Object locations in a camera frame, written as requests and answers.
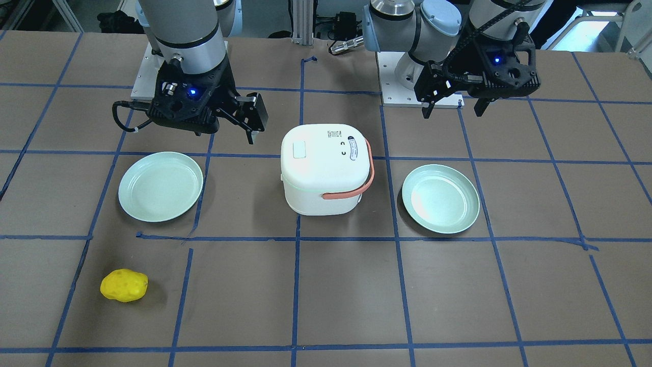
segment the yellow lemon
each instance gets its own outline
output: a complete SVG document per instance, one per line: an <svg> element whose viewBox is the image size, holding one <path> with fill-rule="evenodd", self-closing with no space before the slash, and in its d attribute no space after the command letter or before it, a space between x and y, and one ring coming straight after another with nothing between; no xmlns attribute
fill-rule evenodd
<svg viewBox="0 0 652 367"><path fill-rule="evenodd" d="M147 276L129 269L118 269L107 275L100 292L110 300L130 302L143 298L147 291Z"/></svg>

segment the round plate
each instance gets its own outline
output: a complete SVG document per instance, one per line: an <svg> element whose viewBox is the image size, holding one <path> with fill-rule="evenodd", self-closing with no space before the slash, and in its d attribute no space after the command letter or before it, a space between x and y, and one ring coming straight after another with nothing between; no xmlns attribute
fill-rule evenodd
<svg viewBox="0 0 652 367"><path fill-rule="evenodd" d="M163 222L185 213L200 197L201 168L176 152L148 155L134 163L120 181L118 200L132 217Z"/></svg>
<svg viewBox="0 0 652 367"><path fill-rule="evenodd" d="M480 214L480 197L473 184L447 166L425 165L410 172L402 197L410 216L438 233L462 232Z"/></svg>

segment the white lunch box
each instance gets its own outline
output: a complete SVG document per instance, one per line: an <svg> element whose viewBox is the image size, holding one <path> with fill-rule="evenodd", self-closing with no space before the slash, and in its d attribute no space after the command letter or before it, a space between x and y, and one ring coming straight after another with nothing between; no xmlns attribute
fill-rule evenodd
<svg viewBox="0 0 652 367"><path fill-rule="evenodd" d="M286 201L301 215L350 212L374 180L371 147L349 125L297 126L281 143L281 180Z"/></svg>

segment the sticker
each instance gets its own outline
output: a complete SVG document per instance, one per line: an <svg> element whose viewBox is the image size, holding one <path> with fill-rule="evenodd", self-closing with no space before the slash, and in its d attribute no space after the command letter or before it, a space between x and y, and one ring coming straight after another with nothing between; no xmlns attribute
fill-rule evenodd
<svg viewBox="0 0 652 367"><path fill-rule="evenodd" d="M349 136L349 145L351 146L351 155L349 158L354 161L358 159L358 143L356 143L355 139L352 136Z"/></svg>

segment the handle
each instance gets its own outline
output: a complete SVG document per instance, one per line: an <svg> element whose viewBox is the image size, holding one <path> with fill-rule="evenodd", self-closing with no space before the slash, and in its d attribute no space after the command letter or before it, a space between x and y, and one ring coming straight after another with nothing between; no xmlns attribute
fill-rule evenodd
<svg viewBox="0 0 652 367"><path fill-rule="evenodd" d="M367 144L367 150L369 151L369 166L371 173L369 175L369 180L362 186L358 187L357 189L353 191L346 191L345 193L326 193L323 194L321 197L325 200L335 200L335 199L349 199L352 197L356 197L358 195L362 195L369 186L371 186L371 183L374 181L374 176L376 175L376 171L374 170L374 157L371 155L371 145L369 145L369 141L367 139L364 140Z"/></svg>

